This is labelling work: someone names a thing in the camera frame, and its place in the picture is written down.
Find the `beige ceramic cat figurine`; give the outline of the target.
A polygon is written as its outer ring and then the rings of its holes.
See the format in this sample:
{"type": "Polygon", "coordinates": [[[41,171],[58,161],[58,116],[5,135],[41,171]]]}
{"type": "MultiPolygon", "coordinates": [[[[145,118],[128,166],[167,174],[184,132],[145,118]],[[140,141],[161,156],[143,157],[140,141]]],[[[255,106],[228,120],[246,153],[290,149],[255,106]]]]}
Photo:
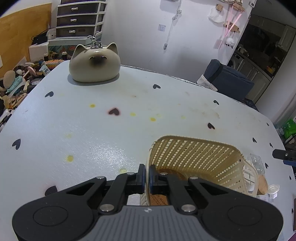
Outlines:
{"type": "Polygon", "coordinates": [[[120,57],[117,45],[87,48],[77,45],[69,63],[73,80],[82,83],[102,82],[115,78],[120,71],[120,57]]]}

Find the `white washing machine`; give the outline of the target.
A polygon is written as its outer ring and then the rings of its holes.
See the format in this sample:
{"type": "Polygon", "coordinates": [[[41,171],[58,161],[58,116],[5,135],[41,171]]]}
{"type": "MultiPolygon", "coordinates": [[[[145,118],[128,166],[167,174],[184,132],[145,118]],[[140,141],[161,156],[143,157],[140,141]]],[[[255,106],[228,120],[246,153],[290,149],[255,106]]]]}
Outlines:
{"type": "Polygon", "coordinates": [[[231,56],[227,66],[235,70],[238,70],[241,64],[243,63],[243,61],[244,61],[244,56],[235,51],[231,56]]]}

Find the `small white plastic cup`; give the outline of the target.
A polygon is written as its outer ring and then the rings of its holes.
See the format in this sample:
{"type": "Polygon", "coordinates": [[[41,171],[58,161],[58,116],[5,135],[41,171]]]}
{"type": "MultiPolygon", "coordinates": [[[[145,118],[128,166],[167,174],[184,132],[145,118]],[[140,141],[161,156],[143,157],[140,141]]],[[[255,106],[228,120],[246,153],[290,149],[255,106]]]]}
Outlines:
{"type": "Polygon", "coordinates": [[[267,194],[271,199],[275,199],[278,196],[280,185],[272,184],[268,186],[267,194]]]}

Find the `grey plastic drawer unit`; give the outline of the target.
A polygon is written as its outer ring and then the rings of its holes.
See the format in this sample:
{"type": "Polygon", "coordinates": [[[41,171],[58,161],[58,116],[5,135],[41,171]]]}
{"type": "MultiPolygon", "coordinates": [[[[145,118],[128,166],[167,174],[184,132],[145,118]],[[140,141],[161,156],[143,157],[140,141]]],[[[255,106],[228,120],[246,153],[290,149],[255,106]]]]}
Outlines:
{"type": "Polygon", "coordinates": [[[61,1],[57,6],[56,37],[101,38],[107,1],[61,1]]]}

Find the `beige woven plastic basket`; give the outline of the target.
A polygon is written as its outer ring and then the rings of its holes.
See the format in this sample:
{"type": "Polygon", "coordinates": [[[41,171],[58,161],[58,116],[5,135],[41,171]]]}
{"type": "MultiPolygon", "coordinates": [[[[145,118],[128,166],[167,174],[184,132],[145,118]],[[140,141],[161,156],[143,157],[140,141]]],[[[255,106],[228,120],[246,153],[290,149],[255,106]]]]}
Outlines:
{"type": "Polygon", "coordinates": [[[156,140],[146,167],[173,171],[185,178],[196,176],[231,190],[257,196],[258,173],[236,147],[215,141],[181,136],[156,140]]]}

